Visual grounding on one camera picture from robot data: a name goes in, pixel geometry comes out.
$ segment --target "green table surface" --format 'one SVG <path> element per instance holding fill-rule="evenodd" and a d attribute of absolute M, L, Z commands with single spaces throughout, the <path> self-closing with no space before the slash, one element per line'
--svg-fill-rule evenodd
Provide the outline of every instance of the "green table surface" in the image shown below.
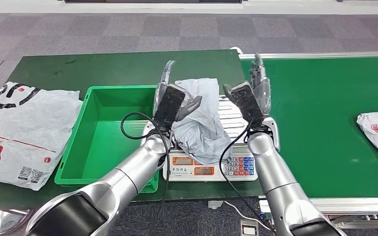
<path fill-rule="evenodd" d="M 308 197 L 378 197 L 378 150 L 356 124 L 359 114 L 378 112 L 378 57 L 264 65 L 281 155 Z"/>
<path fill-rule="evenodd" d="M 23 57 L 8 81 L 47 90 L 79 90 L 80 97 L 90 86 L 155 85 L 168 60 L 176 61 L 170 81 L 190 78 L 218 78 L 220 84 L 244 79 L 235 50 L 180 51 L 124 54 L 66 55 Z M 69 190 L 54 183 L 54 175 L 35 192 L 0 183 L 0 208 L 38 207 Z M 134 201 L 159 201 L 165 181 L 153 194 L 140 194 Z M 245 196 L 263 195 L 258 180 L 235 183 Z M 236 197 L 226 182 L 171 182 L 167 200 L 221 199 Z"/>
<path fill-rule="evenodd" d="M 80 90 L 83 96 L 91 85 L 155 84 L 168 59 L 178 62 L 173 80 L 211 77 L 221 84 L 248 78 L 251 62 L 242 60 L 239 68 L 232 51 L 25 57 L 8 80 Z M 355 123 L 360 113 L 378 111 L 378 57 L 264 63 L 272 84 L 271 115 L 279 126 L 281 154 L 308 196 L 378 197 L 378 151 Z M 263 194 L 258 181 L 236 186 L 245 196 Z M 163 187 L 160 178 L 159 191 L 134 200 L 158 201 Z M 38 192 L 0 183 L 0 208 L 38 206 L 65 191 L 52 181 Z M 225 182 L 170 183 L 167 195 L 169 200 L 231 197 L 236 195 Z"/>

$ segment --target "white cable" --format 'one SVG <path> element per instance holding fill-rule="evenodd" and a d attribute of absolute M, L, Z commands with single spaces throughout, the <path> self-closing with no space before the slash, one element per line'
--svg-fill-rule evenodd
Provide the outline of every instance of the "white cable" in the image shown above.
<path fill-rule="evenodd" d="M 257 221 L 257 222 L 258 222 L 261 226 L 263 226 L 265 229 L 271 231 L 271 229 L 269 229 L 267 226 L 265 226 L 261 221 L 259 221 L 259 220 L 257 220 L 257 219 L 254 219 L 254 218 L 248 218 L 248 217 L 244 216 L 244 215 L 241 214 L 241 212 L 237 209 L 237 207 L 235 207 L 233 204 L 231 204 L 231 203 L 229 203 L 229 202 L 227 202 L 227 201 L 224 201 L 224 202 L 227 203 L 228 205 L 232 206 L 232 207 L 237 211 L 237 213 L 238 213 L 241 217 L 243 217 L 244 219 Z"/>

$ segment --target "black cable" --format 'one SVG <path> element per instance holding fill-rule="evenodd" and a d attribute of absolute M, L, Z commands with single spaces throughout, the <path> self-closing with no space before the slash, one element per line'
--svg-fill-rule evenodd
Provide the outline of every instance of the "black cable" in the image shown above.
<path fill-rule="evenodd" d="M 237 142 L 246 132 L 248 133 L 247 136 L 249 136 L 249 130 L 250 130 L 250 126 L 251 126 L 251 122 L 249 122 L 249 124 L 247 125 L 246 129 L 240 134 L 238 135 L 238 137 L 236 139 L 234 139 L 225 149 L 224 151 L 222 152 L 221 154 L 221 157 L 220 157 L 220 171 L 221 171 L 221 174 L 222 176 L 224 177 L 224 179 L 229 183 L 229 185 L 231 185 L 232 189 L 234 189 L 234 191 L 237 193 L 237 195 L 241 198 L 241 200 L 243 200 L 243 202 L 246 204 L 246 206 L 254 213 L 255 216 L 257 216 L 257 219 L 263 223 L 265 226 L 267 226 L 273 233 L 276 233 L 276 231 L 271 227 L 269 226 L 265 221 L 263 221 L 259 214 L 254 210 L 254 208 L 246 201 L 246 199 L 241 195 L 241 193 L 235 188 L 235 186 L 231 183 L 231 181 L 227 178 L 227 176 L 224 174 L 224 171 L 222 171 L 222 159 L 224 158 L 224 155 L 225 153 L 228 151 L 228 149 L 234 145 L 235 142 Z"/>
<path fill-rule="evenodd" d="M 167 159 L 167 174 L 166 174 L 166 185 L 164 186 L 164 190 L 163 190 L 163 197 L 161 199 L 161 203 L 160 203 L 160 207 L 158 209 L 158 212 L 156 214 L 156 218 L 154 221 L 151 222 L 150 224 L 150 228 L 147 232 L 147 236 L 150 234 L 150 231 L 153 227 L 153 224 L 158 220 L 158 217 L 160 216 L 160 213 L 161 213 L 161 210 L 163 209 L 163 205 L 164 205 L 164 200 L 166 198 L 166 191 L 167 191 L 167 186 L 169 184 L 169 176 L 170 176 L 170 157 L 169 157 L 169 148 L 167 146 L 167 143 L 166 143 L 166 139 L 164 139 L 164 136 L 161 134 L 161 131 L 159 129 L 159 127 L 157 126 L 157 124 L 154 122 L 153 119 L 151 119 L 148 115 L 144 114 L 144 113 L 141 113 L 141 112 L 131 112 L 131 113 L 128 113 L 126 114 L 123 119 L 121 120 L 121 132 L 129 139 L 134 139 L 134 140 L 138 140 L 138 139 L 144 139 L 144 138 L 147 138 L 148 136 L 152 135 L 152 133 L 148 133 L 146 135 L 143 135 L 143 136 L 139 136 L 139 137 L 134 137 L 134 136 L 131 136 L 131 135 L 128 135 L 125 130 L 124 130 L 124 121 L 125 119 L 127 119 L 129 116 L 132 116 L 132 115 L 139 115 L 139 116 L 142 116 L 146 119 L 148 119 L 151 124 L 153 124 L 154 128 L 157 130 L 158 134 L 160 135 L 161 137 L 161 140 L 163 141 L 163 144 L 164 144 L 164 147 L 166 148 L 166 159 Z"/>

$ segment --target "digital scale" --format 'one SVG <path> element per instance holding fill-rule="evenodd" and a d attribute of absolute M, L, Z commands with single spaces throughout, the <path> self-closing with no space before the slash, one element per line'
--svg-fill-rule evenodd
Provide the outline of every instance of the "digital scale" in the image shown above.
<path fill-rule="evenodd" d="M 219 96 L 220 122 L 225 131 L 233 141 L 241 132 L 244 131 L 248 123 L 243 119 L 240 109 L 225 96 Z M 263 124 L 271 128 L 274 133 L 275 147 L 279 150 L 279 133 L 275 121 L 265 118 Z M 147 134 L 154 126 L 147 122 L 144 127 L 143 135 Z M 227 160 L 222 161 L 222 170 L 230 181 L 254 181 L 257 179 L 254 158 L 247 145 L 241 137 L 233 146 L 232 155 Z M 187 156 L 181 149 L 176 147 L 177 142 L 172 138 L 172 149 L 170 150 L 170 176 L 169 181 L 225 181 L 221 174 L 218 164 L 202 165 Z M 167 177 L 167 162 L 163 166 L 163 178 Z"/>
<path fill-rule="evenodd" d="M 237 152 L 233 148 L 229 159 L 222 161 L 222 170 L 230 181 L 253 181 L 257 179 L 254 158 L 250 152 Z M 167 162 L 163 166 L 166 179 Z M 170 153 L 169 181 L 225 181 L 218 164 L 204 166 L 185 155 L 183 151 Z"/>

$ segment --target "green crate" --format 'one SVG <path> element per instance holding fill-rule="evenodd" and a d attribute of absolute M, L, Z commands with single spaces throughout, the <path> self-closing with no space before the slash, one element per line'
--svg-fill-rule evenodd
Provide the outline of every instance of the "green crate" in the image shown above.
<path fill-rule="evenodd" d="M 117 166 L 139 146 L 125 137 L 121 119 L 130 112 L 152 116 L 156 86 L 96 86 L 86 92 L 54 182 L 70 189 L 93 183 Z M 141 136 L 147 120 L 130 116 L 124 129 Z M 140 191 L 154 193 L 158 172 Z"/>

